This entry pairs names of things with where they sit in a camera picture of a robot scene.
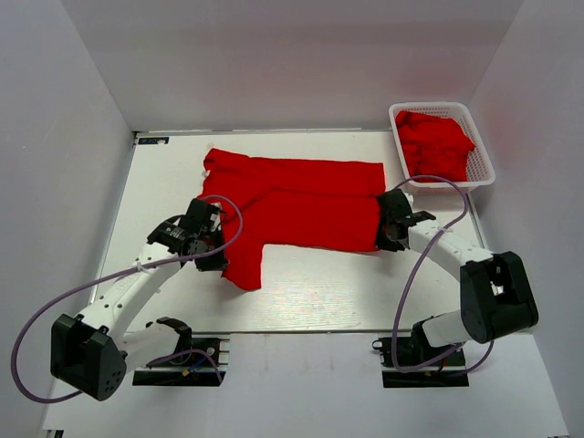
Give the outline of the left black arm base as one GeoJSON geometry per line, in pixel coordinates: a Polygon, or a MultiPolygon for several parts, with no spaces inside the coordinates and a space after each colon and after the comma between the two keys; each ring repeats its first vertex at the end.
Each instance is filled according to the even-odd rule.
{"type": "Polygon", "coordinates": [[[230,340],[227,337],[198,335],[175,318],[159,318],[158,325],[171,328],[177,343],[166,360],[133,372],[135,387],[220,387],[229,361],[230,340]]]}

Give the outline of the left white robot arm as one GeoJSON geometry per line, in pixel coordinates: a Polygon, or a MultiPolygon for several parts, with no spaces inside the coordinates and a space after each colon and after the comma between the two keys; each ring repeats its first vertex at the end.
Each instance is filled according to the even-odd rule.
{"type": "Polygon", "coordinates": [[[51,328],[51,374],[97,401],[107,400],[125,375],[151,365],[183,365],[193,351],[192,329],[171,317],[155,318],[135,332],[128,328],[162,285],[189,262],[224,271],[225,216],[219,202],[191,200],[148,235],[127,274],[75,317],[61,315],[51,328]]]}

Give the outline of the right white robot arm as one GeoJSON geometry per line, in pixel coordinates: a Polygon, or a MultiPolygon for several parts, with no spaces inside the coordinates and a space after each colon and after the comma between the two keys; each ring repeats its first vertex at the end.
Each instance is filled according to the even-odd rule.
{"type": "Polygon", "coordinates": [[[413,326],[412,352],[418,361],[431,364],[449,346],[470,340],[486,344],[538,323],[537,304],[519,255],[471,245],[442,227],[434,215],[415,213],[400,189],[379,195],[377,202],[379,249],[415,251],[459,283],[459,309],[413,326]]]}

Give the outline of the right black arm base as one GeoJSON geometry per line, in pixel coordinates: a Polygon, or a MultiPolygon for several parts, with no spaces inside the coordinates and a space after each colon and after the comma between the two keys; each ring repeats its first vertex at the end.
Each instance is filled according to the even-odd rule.
{"type": "Polygon", "coordinates": [[[391,337],[377,338],[371,343],[372,349],[380,354],[381,377],[384,389],[441,389],[465,388],[469,386],[465,374],[466,360],[461,349],[449,356],[437,359],[449,347],[433,348],[423,345],[411,336],[398,336],[396,356],[403,368],[398,370],[392,360],[391,337]]]}

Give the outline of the red t shirt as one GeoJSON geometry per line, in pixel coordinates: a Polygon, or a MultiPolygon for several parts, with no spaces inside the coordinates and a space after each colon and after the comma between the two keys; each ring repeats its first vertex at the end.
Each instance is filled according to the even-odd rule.
{"type": "Polygon", "coordinates": [[[265,245],[372,253],[377,195],[386,189],[380,162],[272,159],[211,149],[202,194],[226,211],[232,241],[223,277],[244,291],[261,287],[265,245]]]}

